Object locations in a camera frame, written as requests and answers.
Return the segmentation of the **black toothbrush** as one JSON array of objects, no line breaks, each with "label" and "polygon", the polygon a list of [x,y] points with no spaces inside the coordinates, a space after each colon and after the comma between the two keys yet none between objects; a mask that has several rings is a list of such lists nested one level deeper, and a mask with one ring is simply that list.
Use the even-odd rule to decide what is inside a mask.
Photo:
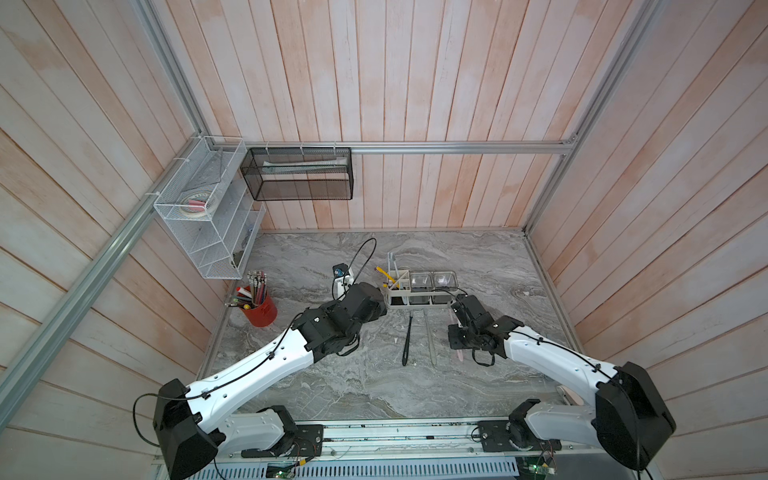
[{"label": "black toothbrush", "polygon": [[407,366],[409,361],[412,325],[413,325],[413,314],[411,313],[409,314],[409,317],[408,317],[408,325],[406,329],[406,336],[405,336],[403,352],[401,356],[401,365],[403,367]]}]

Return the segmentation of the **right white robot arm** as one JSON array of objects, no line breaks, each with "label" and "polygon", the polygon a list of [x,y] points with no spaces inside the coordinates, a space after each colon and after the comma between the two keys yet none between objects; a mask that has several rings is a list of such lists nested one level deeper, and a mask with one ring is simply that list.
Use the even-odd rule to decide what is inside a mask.
[{"label": "right white robot arm", "polygon": [[479,422],[477,437],[484,451],[553,452],[566,441],[599,447],[622,466],[642,473],[675,432],[676,422],[643,367],[602,363],[515,318],[493,318],[474,295],[460,294],[450,307],[457,317],[448,329],[452,349],[522,363],[582,401],[549,405],[532,398],[505,421]]}]

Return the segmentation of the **red pencil cup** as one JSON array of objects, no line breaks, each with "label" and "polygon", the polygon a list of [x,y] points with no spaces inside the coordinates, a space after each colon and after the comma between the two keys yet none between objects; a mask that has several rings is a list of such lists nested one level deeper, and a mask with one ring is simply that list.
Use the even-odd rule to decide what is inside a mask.
[{"label": "red pencil cup", "polygon": [[278,316],[278,309],[269,292],[265,293],[264,301],[261,304],[257,306],[243,305],[240,310],[250,324],[257,328],[270,326]]}]

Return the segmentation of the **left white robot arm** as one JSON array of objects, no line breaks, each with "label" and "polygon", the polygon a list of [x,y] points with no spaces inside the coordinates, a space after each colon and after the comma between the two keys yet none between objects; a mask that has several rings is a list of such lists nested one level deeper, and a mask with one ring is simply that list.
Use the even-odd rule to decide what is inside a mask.
[{"label": "left white robot arm", "polygon": [[382,292],[354,284],[336,300],[298,313],[275,340],[230,367],[189,385],[179,379],[155,393],[152,421],[157,446],[172,479],[186,479],[218,455],[293,453],[299,430],[282,405],[252,418],[235,412],[280,380],[327,356],[355,351],[361,327],[387,312]]}]

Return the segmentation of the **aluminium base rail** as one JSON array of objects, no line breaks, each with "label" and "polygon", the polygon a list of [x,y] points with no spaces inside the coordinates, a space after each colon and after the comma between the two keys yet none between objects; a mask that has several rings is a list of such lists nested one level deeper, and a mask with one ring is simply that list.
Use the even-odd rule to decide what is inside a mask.
[{"label": "aluminium base rail", "polygon": [[[480,418],[301,422],[305,435],[278,458],[224,454],[197,479],[659,479],[655,464],[636,472],[603,450],[544,442],[529,451],[490,452]],[[307,435],[314,434],[314,439]]]}]

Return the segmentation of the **pink eraser block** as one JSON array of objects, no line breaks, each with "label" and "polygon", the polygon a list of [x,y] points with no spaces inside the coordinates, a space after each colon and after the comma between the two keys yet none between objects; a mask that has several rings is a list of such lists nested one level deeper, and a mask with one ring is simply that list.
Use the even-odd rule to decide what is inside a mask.
[{"label": "pink eraser block", "polygon": [[562,397],[563,401],[568,405],[582,406],[583,400],[574,391],[565,386],[557,386],[557,392]]}]

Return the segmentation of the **grey green toothbrush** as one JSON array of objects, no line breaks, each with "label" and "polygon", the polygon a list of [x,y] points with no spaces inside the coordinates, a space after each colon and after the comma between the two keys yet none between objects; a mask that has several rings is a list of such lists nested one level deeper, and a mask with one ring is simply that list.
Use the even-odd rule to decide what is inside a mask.
[{"label": "grey green toothbrush", "polygon": [[424,318],[424,326],[426,331],[426,339],[427,339],[430,363],[433,368],[437,368],[436,350],[435,350],[433,331],[430,325],[429,315],[426,311],[423,311],[422,313]]}]

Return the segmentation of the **pale blue toothbrush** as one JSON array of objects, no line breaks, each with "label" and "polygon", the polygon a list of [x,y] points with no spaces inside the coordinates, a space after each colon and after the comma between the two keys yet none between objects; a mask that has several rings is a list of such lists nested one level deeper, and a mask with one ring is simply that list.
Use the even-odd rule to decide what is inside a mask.
[{"label": "pale blue toothbrush", "polygon": [[394,283],[396,280],[397,269],[394,264],[394,254],[392,252],[387,254],[387,273],[390,277],[390,282]]}]

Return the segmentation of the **yellow toothbrush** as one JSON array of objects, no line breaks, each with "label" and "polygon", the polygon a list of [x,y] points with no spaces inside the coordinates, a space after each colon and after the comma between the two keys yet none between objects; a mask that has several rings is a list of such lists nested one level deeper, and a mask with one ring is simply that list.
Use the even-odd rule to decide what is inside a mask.
[{"label": "yellow toothbrush", "polygon": [[395,278],[393,278],[393,277],[392,277],[392,276],[391,276],[391,275],[390,275],[390,274],[389,274],[387,271],[385,271],[383,268],[381,268],[381,267],[377,267],[377,268],[376,268],[376,271],[385,277],[385,280],[386,280],[386,282],[387,282],[387,285],[388,285],[389,287],[395,287],[395,286],[397,285],[397,281],[396,281],[396,279],[395,279]]}]

